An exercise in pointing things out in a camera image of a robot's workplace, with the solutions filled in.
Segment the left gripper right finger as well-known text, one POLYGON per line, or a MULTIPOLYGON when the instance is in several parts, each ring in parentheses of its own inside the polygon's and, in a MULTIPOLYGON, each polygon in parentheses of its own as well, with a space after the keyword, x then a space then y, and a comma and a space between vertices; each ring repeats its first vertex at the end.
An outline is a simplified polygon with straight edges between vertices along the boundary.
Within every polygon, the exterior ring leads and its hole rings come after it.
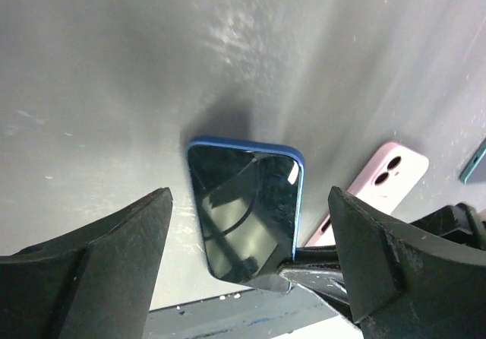
POLYGON ((352 320, 366 338, 485 336, 485 215, 447 205, 413 223, 333 187, 352 320))

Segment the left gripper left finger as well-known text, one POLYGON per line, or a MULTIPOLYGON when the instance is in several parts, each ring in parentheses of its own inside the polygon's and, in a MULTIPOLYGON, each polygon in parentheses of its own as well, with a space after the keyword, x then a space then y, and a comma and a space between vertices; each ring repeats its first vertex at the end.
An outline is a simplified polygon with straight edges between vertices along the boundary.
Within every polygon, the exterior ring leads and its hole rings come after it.
POLYGON ((140 338, 169 223, 157 189, 120 211, 1 258, 3 338, 140 338))

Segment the pink phone case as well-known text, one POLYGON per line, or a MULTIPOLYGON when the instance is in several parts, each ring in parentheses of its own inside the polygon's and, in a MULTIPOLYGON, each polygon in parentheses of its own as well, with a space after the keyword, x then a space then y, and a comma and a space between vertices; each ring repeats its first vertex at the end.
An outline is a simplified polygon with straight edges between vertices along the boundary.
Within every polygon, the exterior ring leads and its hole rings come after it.
POLYGON ((420 181, 429 159, 395 141, 380 146, 348 192, 373 208, 391 214, 420 181))

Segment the teal smartphone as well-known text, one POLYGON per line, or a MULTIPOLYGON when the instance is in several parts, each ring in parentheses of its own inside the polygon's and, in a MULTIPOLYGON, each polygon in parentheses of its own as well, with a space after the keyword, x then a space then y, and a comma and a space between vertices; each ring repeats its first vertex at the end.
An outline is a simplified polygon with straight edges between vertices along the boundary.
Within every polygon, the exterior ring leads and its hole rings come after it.
POLYGON ((472 158, 465 165, 459 175, 459 180, 464 185, 481 184, 486 181, 486 140, 483 140, 472 158))

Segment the blue smartphone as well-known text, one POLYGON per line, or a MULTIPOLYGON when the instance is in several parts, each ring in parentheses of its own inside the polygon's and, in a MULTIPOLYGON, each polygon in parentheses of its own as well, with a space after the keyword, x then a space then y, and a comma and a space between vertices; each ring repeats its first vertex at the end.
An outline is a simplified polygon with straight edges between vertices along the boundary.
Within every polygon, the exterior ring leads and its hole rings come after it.
POLYGON ((297 149, 199 136, 186 149, 207 270, 222 282, 287 293, 280 265, 295 258, 305 159, 297 149))

